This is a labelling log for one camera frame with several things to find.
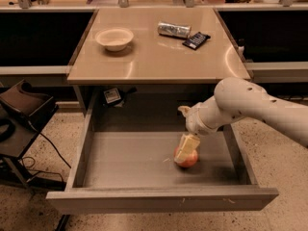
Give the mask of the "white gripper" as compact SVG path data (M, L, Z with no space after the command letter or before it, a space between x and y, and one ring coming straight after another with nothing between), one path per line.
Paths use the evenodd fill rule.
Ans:
M201 109L201 103L197 103L192 107L178 107L178 111L186 120L186 128L190 134L182 135L174 155L175 163L184 162L187 157L197 149L200 145L200 138L198 136L205 136L207 134L215 133L218 130L217 128L211 128L201 119Z

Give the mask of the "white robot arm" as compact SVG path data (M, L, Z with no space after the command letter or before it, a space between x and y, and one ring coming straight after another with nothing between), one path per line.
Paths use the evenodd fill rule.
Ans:
M245 117L264 122L304 147L308 146L308 107L269 95L262 87L241 78L229 77L215 87L214 95L192 107L178 110L186 120L174 162L183 164L200 145L200 137Z

